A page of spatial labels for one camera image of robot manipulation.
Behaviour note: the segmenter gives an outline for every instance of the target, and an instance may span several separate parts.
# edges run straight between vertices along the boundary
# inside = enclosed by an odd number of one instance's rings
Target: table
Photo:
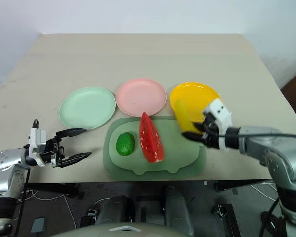
[[[116,93],[133,78],[150,78],[167,90],[184,81],[214,88],[235,126],[272,126],[296,133],[296,115],[251,45],[237,34],[54,34],[42,35],[0,87],[0,151],[27,144],[33,120],[48,138],[65,129],[58,108],[71,92],[101,86]],[[169,103],[157,115],[171,115]],[[65,154],[92,151],[67,168],[35,167],[32,183],[112,181],[102,149],[106,131],[127,117],[116,109],[105,125],[64,139]],[[207,165],[190,180],[267,179],[268,170],[238,151],[207,150]]]

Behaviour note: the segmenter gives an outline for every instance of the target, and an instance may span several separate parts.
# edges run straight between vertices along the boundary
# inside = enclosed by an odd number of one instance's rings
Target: white cable
[[[43,198],[35,196],[33,191],[32,191],[32,195],[33,195],[33,197],[35,197],[36,199],[41,200],[41,201],[52,201],[52,200],[55,200],[55,199],[58,199],[58,198],[61,198],[62,196],[64,196],[64,194],[62,194],[62,195],[60,195],[58,197],[54,197],[54,198],[50,198],[50,199],[43,199]]]
[[[73,221],[74,221],[74,228],[77,229],[77,224],[75,223],[75,219],[74,219],[74,216],[73,216],[73,214],[72,214],[72,212],[71,212],[71,210],[70,210],[69,204],[68,204],[68,202],[67,202],[67,198],[66,198],[65,195],[63,195],[63,196],[64,196],[65,202],[66,202],[66,204],[67,204],[67,207],[68,207],[69,213],[70,213],[70,215],[71,215],[71,218],[72,218]]]
[[[52,200],[55,200],[55,199],[58,199],[58,198],[64,197],[65,202],[66,202],[66,205],[67,205],[67,208],[68,208],[68,210],[69,210],[69,213],[70,213],[70,215],[71,215],[71,217],[72,217],[72,219],[73,219],[73,221],[74,221],[74,228],[77,229],[77,224],[75,223],[74,216],[73,216],[73,214],[72,214],[72,212],[71,212],[71,209],[70,209],[69,204],[68,204],[68,202],[67,202],[66,196],[65,196],[64,194],[62,194],[62,195],[60,195],[60,196],[58,196],[58,197],[50,198],[50,199],[43,199],[43,198],[37,197],[37,196],[35,196],[35,194],[33,193],[33,191],[32,191],[32,195],[33,195],[33,197],[35,197],[36,199],[41,200],[41,201],[52,201]]]
[[[92,207],[94,207],[97,203],[99,203],[99,202],[101,202],[101,201],[104,201],[104,200],[110,200],[110,198],[103,198],[103,199],[97,200],[97,201],[92,205]]]
[[[24,199],[24,201],[26,201],[26,200],[29,200],[29,199],[31,199],[32,197],[34,197],[33,195],[31,195],[30,197],[28,197],[28,198],[26,198],[26,199]]]
[[[257,189],[256,187],[250,185],[252,188],[254,188],[255,190],[257,190],[260,194],[266,196],[268,199],[275,201],[273,198],[269,197],[268,195],[266,195],[265,193],[263,193],[262,191],[260,191],[259,189]]]
[[[273,187],[273,185],[271,184],[267,184],[268,186],[270,186],[272,189],[274,189],[275,191],[277,191],[277,189],[275,187]]]
[[[272,184],[275,184],[275,183],[265,183],[265,182],[263,182],[262,184],[266,184],[266,185],[270,186],[272,189],[274,189],[275,191],[277,191],[277,189],[272,185]]]

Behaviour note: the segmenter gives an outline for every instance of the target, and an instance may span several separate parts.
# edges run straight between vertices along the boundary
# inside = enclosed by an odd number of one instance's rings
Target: cable
[[[32,195],[33,195],[33,197],[35,197],[37,200],[41,200],[41,201],[52,201],[52,200],[55,200],[55,199],[58,199],[58,198],[61,198],[62,196],[64,196],[64,194],[61,194],[61,195],[58,196],[58,197],[54,197],[54,198],[50,198],[50,199],[43,199],[43,198],[37,197],[36,194],[33,193],[33,191],[32,191]]]
[[[19,214],[20,214],[20,210],[19,210]],[[16,221],[16,220],[18,220],[19,219],[19,217],[17,217],[17,218],[15,218],[15,219],[13,219],[13,221]]]
[[[97,203],[99,203],[99,202],[101,202],[101,201],[104,201],[104,200],[110,200],[110,198],[103,198],[103,199],[97,200],[97,201],[92,205],[92,207],[94,207]]]
[[[18,217],[18,223],[16,224],[16,229],[14,232],[14,237],[18,236],[19,230],[20,230],[20,225],[21,225],[21,218],[23,214],[23,209],[24,209],[24,203],[25,203],[25,197],[26,197],[26,188],[29,182],[30,178],[30,169],[28,169],[28,172],[26,174],[26,180],[23,186],[23,195],[22,195],[22,202],[21,202],[21,207],[20,207],[20,212],[19,212],[19,217]]]
[[[270,183],[262,183],[262,184],[266,184],[266,185],[270,186],[272,189],[274,189],[275,191],[277,191],[277,189],[275,187],[273,187],[273,185],[271,185]]]
[[[73,214],[72,214],[72,212],[71,212],[71,209],[70,209],[70,207],[69,207],[68,201],[67,201],[66,196],[65,196],[64,194],[62,194],[62,195],[60,195],[60,196],[58,196],[58,197],[49,198],[49,199],[44,199],[44,198],[37,197],[35,194],[34,194],[33,191],[32,191],[32,196],[35,197],[37,200],[40,200],[40,201],[52,201],[52,200],[56,200],[56,199],[58,199],[58,198],[64,197],[65,202],[66,202],[66,205],[67,205],[67,208],[68,208],[69,213],[70,213],[70,215],[71,215],[71,218],[72,218],[73,221],[74,221],[74,228],[77,229],[77,224],[76,224],[76,222],[75,222],[74,216],[73,216]]]
[[[34,197],[33,195],[31,195],[30,197],[26,198],[24,201],[27,201],[29,199],[31,199],[32,197]]]
[[[295,134],[285,134],[285,133],[260,133],[260,134],[225,134],[220,135],[218,133],[212,132],[206,123],[203,123],[204,130],[206,133],[216,136],[216,137],[229,137],[229,138],[235,138],[235,137],[292,137],[296,138]]]
[[[75,223],[75,219],[74,219],[74,216],[73,216],[73,214],[72,214],[72,212],[71,212],[71,209],[70,209],[70,207],[69,207],[69,204],[68,204],[68,202],[67,202],[67,198],[66,198],[65,195],[63,195],[63,196],[64,196],[65,202],[66,202],[66,204],[67,204],[67,207],[68,207],[69,213],[70,213],[70,215],[71,215],[71,218],[72,218],[73,221],[74,221],[74,228],[77,229],[77,224]]]
[[[257,189],[256,187],[254,187],[253,185],[250,185],[252,188],[254,188],[255,190],[257,190],[260,194],[266,196],[268,199],[275,201],[275,199],[269,197],[268,195],[266,195],[265,193],[263,193],[262,191],[260,191],[259,189]]]
[[[272,204],[271,208],[269,209],[269,211],[267,213],[267,216],[265,217],[265,220],[262,222],[259,237],[263,237],[265,226],[270,221],[271,214],[274,211],[274,209],[275,209],[276,205],[278,204],[278,202],[279,202],[279,199],[277,198],[275,200],[275,202]]]

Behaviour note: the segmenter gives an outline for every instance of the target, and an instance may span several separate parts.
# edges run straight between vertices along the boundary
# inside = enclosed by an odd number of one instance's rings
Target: black cable
[[[16,224],[16,229],[15,229],[15,232],[14,232],[14,237],[17,237],[18,233],[19,233],[19,229],[20,229],[20,225],[21,225],[21,218],[22,218],[22,213],[23,213],[23,208],[24,208],[24,203],[25,203],[25,197],[26,197],[26,189],[27,189],[27,184],[28,184],[28,181],[29,181],[29,177],[30,177],[30,170],[28,170],[28,172],[26,174],[26,180],[25,180],[25,183],[23,185],[22,202],[21,202],[21,207],[20,207],[20,212],[19,212],[18,223]]]
[[[286,133],[260,133],[260,134],[225,134],[220,135],[218,133],[212,132],[207,124],[203,124],[204,130],[206,133],[216,136],[216,137],[229,137],[229,138],[235,138],[235,137],[292,137],[296,138],[295,134],[286,134]]]
[[[265,226],[270,221],[271,214],[274,211],[274,209],[275,209],[276,205],[278,204],[278,202],[279,202],[279,199],[277,198],[275,200],[275,202],[272,204],[272,206],[269,209],[269,211],[267,212],[267,215],[265,217],[265,220],[262,222],[262,226],[261,226],[261,229],[260,229],[259,237],[263,237]]]

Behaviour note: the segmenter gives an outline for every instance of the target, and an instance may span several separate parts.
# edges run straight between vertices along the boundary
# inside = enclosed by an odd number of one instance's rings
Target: pink plate
[[[128,115],[141,117],[158,113],[167,101],[162,85],[150,79],[133,79],[125,82],[116,93],[116,103]]]

